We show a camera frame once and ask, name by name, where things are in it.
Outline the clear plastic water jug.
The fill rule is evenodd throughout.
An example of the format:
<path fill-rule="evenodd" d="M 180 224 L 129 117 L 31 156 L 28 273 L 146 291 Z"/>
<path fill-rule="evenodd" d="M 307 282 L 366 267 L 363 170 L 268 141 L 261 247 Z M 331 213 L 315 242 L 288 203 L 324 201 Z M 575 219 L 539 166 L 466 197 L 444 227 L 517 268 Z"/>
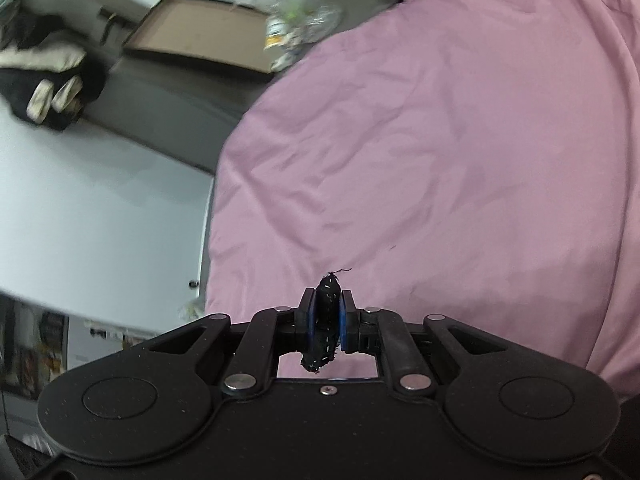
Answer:
<path fill-rule="evenodd" d="M 253 0 L 253 6 L 280 18 L 306 44 L 329 36 L 343 17 L 342 9 L 326 0 Z"/>

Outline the flat cardboard tray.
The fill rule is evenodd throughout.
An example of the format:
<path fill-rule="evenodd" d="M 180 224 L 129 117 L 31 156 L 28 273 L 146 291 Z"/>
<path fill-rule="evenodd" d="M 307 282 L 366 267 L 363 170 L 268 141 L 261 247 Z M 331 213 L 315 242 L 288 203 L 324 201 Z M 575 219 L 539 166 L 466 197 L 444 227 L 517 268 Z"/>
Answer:
<path fill-rule="evenodd" d="M 132 31 L 122 52 L 206 72 L 270 79 L 266 21 L 262 12 L 226 0 L 160 0 Z"/>

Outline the black felt pouch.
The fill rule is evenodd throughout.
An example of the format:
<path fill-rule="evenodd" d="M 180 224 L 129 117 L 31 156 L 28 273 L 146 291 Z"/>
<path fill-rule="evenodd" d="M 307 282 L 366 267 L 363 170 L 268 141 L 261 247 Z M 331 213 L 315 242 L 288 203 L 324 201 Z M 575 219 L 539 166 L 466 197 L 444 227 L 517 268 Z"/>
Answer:
<path fill-rule="evenodd" d="M 317 374 L 336 357 L 337 350 L 356 350 L 355 307 L 343 294 L 338 274 L 327 273 L 315 288 L 306 288 L 295 313 L 295 331 L 302 337 L 300 365 Z"/>

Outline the white supplement bottle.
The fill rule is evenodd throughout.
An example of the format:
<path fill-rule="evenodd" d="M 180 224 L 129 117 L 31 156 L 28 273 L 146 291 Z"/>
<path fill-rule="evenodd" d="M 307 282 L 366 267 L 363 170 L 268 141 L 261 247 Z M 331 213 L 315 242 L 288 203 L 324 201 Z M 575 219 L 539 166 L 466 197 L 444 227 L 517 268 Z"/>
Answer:
<path fill-rule="evenodd" d="M 275 15 L 270 15 L 266 19 L 264 50 L 291 49 L 291 26 L 283 19 Z"/>

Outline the small clear trash bag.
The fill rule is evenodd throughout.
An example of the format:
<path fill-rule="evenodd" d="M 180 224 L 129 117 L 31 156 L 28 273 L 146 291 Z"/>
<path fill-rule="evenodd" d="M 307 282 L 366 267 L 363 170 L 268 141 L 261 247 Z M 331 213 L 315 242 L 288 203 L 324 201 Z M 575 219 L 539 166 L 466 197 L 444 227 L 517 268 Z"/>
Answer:
<path fill-rule="evenodd" d="M 190 323 L 205 315 L 205 301 L 195 298 L 182 306 L 178 312 L 179 318 L 185 323 Z"/>

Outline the pink bed sheet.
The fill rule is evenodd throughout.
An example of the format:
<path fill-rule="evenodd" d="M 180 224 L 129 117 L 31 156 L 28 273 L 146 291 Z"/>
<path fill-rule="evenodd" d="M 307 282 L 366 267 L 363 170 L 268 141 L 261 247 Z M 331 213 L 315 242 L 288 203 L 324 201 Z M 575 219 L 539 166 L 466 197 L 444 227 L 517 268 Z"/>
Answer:
<path fill-rule="evenodd" d="M 639 0 L 404 0 L 224 144 L 207 312 L 440 313 L 639 392 Z"/>

